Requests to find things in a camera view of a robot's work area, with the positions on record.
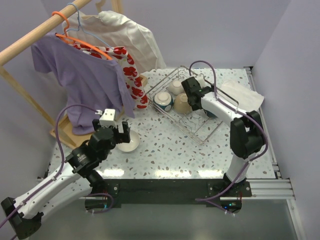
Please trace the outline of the red floral cloth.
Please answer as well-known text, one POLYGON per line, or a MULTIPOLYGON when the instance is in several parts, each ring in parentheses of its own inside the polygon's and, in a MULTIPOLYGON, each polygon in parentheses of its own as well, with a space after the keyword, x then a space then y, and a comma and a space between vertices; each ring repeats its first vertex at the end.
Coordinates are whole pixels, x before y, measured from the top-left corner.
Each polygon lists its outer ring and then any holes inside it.
POLYGON ((138 67, 134 59, 124 46, 104 47, 96 46, 97 49, 112 57, 120 66, 126 82, 126 87, 135 100, 136 108, 145 109, 149 104, 149 99, 144 90, 144 86, 138 72, 138 67))

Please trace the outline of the small white bowl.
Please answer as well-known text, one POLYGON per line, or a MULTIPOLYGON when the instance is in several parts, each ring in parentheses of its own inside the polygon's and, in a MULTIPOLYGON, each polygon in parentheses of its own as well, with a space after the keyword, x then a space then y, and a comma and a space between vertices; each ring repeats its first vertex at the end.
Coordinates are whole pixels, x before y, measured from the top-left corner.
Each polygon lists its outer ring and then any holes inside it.
POLYGON ((173 80, 168 86, 168 91, 176 96, 185 92, 179 80, 173 80))

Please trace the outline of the wooden clothes rack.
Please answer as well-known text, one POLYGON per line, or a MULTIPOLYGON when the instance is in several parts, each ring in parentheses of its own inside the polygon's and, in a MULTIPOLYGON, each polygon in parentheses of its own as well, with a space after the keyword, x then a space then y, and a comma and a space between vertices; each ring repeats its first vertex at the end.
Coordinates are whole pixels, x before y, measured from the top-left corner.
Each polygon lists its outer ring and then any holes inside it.
MULTIPOLYGON (((0 48, 3 50, 50 17, 42 0, 0 2, 0 48)), ((65 94, 52 76, 34 70, 30 49, 10 60, 5 69, 54 117, 65 94)), ((4 79, 0 80, 0 142, 10 147, 49 148, 50 124, 4 79)))

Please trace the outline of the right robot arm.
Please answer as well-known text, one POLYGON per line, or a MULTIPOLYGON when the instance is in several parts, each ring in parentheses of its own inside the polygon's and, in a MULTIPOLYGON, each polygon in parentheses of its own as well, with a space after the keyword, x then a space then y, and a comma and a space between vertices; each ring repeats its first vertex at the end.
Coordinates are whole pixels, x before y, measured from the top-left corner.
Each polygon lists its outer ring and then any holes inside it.
POLYGON ((268 138, 263 129, 261 116, 255 110, 241 112, 234 105, 218 97, 215 85, 202 88, 195 77, 190 77, 181 84, 193 111, 202 109, 210 112, 230 128, 229 145, 233 157, 225 173, 228 181, 223 183, 222 192, 206 199, 198 198, 197 201, 213 200, 224 194, 233 197, 241 190, 240 182, 246 179, 250 163, 264 155, 268 149, 268 138))

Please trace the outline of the blue floral bowl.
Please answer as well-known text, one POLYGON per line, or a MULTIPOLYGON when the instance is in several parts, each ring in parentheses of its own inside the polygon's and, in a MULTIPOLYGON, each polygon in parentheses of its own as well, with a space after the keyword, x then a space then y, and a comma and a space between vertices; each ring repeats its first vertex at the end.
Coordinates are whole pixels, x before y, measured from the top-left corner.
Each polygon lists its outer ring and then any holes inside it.
POLYGON ((203 110, 204 111, 204 113, 205 113, 205 115, 207 116, 207 117, 209 117, 209 118, 217 118, 217 116, 215 115, 215 114, 213 114, 212 112, 210 112, 210 111, 208 111, 208 110, 203 110))

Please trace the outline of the teal white dotted bowl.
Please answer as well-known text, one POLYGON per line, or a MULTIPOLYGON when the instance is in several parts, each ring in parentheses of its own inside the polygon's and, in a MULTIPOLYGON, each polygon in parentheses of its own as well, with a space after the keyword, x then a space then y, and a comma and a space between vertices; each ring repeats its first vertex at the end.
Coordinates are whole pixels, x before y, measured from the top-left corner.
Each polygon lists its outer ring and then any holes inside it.
POLYGON ((153 97, 153 102, 166 112, 170 111, 173 107, 173 97, 165 91, 158 92, 153 97))

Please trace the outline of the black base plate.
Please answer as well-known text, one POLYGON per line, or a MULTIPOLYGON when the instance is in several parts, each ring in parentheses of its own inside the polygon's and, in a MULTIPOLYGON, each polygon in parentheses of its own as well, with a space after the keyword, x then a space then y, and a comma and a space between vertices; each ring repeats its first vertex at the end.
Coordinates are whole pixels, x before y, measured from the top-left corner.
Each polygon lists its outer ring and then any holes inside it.
MULTIPOLYGON (((113 208, 133 204, 158 205, 196 205, 207 202, 197 202, 195 199, 210 198, 222 192, 229 184, 224 179, 105 179, 105 193, 114 199, 113 208)), ((225 210, 238 211, 242 207, 242 198, 251 197, 252 190, 248 181, 236 183, 220 200, 220 197, 211 199, 220 204, 225 210)), ((86 210, 107 209, 112 203, 107 196, 95 195, 85 198, 86 210)))

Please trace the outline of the orange hanger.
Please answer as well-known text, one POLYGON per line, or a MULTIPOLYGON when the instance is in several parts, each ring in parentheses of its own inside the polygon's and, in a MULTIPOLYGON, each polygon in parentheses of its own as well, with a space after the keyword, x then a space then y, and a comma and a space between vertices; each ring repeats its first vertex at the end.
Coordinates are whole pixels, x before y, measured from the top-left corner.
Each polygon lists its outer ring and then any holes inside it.
POLYGON ((107 53, 103 52, 102 50, 98 49, 97 47, 95 47, 85 41, 82 41, 80 39, 77 39, 75 37, 68 36, 67 30, 70 27, 70 23, 69 23, 68 19, 66 18, 66 16, 63 15, 61 12, 53 11, 51 15, 52 16, 58 15, 66 22, 66 27, 63 29, 64 34, 56 33, 55 34, 56 37, 60 38, 63 42, 65 42, 67 44, 79 43, 81 45, 84 45, 84 46, 88 47, 89 49, 95 50, 96 52, 100 53, 101 55, 106 57, 107 60, 112 60, 112 58, 107 53))

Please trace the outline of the cream floral bowl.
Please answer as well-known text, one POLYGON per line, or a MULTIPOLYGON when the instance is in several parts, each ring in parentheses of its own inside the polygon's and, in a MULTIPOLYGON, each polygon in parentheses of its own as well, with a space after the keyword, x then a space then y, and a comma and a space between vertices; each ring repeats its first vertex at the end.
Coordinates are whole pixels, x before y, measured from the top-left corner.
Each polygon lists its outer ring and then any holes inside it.
POLYGON ((188 114, 192 111, 192 107, 188 103, 188 96, 186 93, 181 93, 176 96, 173 108, 178 114, 188 114))

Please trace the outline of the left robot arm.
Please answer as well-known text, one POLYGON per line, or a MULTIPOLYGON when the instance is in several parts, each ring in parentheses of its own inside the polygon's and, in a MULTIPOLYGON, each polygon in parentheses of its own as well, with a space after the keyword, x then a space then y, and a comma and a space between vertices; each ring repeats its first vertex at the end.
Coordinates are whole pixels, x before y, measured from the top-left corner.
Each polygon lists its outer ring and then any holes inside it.
POLYGON ((130 142, 130 127, 128 122, 123 121, 123 131, 120 132, 117 125, 105 126, 97 119, 92 124, 95 131, 90 139, 63 158, 55 172, 24 196, 7 197, 1 202, 6 215, 1 225, 9 222, 16 238, 24 240, 38 231, 45 216, 45 204, 79 178, 88 181, 85 189, 92 196, 104 194, 107 184, 95 169, 117 144, 130 142))

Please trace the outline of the white shirt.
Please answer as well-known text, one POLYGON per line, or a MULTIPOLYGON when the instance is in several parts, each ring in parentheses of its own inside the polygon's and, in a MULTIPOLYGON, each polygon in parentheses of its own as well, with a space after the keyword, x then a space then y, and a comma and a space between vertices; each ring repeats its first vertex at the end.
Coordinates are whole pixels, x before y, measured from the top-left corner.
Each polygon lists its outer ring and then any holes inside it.
MULTIPOLYGON (((125 47, 139 73, 167 67, 154 35, 147 27, 111 10, 101 11, 97 15, 85 15, 82 12, 79 14, 81 25, 86 31, 98 36, 113 48, 125 47)), ((70 29, 78 28, 77 16, 75 13, 68 18, 70 29)), ((82 31, 69 31, 67 34, 91 45, 106 47, 98 39, 82 31)))

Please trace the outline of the purple t-shirt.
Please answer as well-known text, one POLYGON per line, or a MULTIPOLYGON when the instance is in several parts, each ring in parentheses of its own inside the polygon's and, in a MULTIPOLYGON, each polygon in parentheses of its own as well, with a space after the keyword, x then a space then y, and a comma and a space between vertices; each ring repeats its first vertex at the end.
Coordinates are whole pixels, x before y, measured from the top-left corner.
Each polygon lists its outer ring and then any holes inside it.
POLYGON ((135 102, 115 60, 92 56, 48 33, 31 47, 34 69, 53 73, 67 93, 66 111, 75 135, 93 132, 94 110, 115 109, 133 118, 135 102))

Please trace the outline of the white folded cloth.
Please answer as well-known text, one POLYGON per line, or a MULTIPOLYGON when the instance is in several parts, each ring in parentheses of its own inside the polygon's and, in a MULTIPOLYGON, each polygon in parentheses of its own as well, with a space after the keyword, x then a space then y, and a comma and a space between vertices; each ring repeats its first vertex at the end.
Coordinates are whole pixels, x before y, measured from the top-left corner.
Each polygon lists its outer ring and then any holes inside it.
POLYGON ((236 101, 225 95, 225 97, 231 100, 232 103, 235 103, 235 105, 237 105, 238 102, 238 107, 245 112, 258 111, 265 99, 265 97, 258 92, 242 86, 233 80, 224 82, 220 89, 235 99, 236 101))

